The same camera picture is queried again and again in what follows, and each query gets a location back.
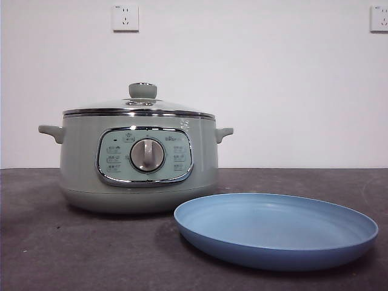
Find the lid knob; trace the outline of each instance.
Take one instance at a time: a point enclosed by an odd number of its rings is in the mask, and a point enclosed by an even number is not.
[[[140,82],[129,85],[129,95],[131,98],[155,99],[158,88],[156,85]]]

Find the side handle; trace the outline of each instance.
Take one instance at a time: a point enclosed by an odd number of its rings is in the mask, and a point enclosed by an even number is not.
[[[227,127],[224,129],[216,129],[216,140],[217,143],[220,144],[222,139],[227,135],[232,135],[233,129],[231,127]]]
[[[45,133],[46,135],[53,136],[57,144],[63,143],[63,137],[65,135],[65,130],[63,129],[63,127],[52,125],[39,125],[38,130],[40,133]]]

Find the blue dish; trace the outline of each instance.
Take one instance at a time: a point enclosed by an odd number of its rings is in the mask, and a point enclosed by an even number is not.
[[[209,255],[242,266],[328,269],[362,256],[377,237],[368,216],[329,202],[233,193],[187,201],[174,212],[179,231]]]

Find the cooker base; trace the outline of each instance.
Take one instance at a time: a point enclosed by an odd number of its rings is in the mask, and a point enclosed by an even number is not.
[[[67,201],[79,208],[101,213],[140,214],[175,209],[190,199],[215,194],[216,185],[153,193],[89,193],[61,189]]]

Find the dark countertop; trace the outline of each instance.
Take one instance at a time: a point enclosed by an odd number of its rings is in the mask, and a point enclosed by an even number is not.
[[[387,290],[388,169],[220,169],[218,193],[321,199],[365,213],[374,248],[316,272],[239,267],[192,247],[172,212],[100,215],[69,206],[58,169],[1,170],[1,290]]]

